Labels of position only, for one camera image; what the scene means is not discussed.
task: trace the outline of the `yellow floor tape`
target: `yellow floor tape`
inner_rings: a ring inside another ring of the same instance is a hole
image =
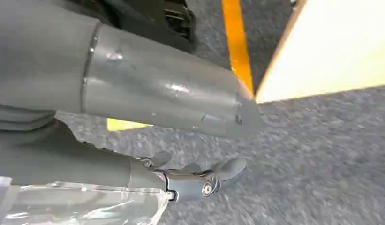
[[[240,0],[223,0],[223,11],[231,69],[254,93]]]
[[[127,129],[134,129],[134,128],[144,128],[150,125],[108,118],[106,120],[106,126],[108,131],[117,131],[117,130],[127,130]]]

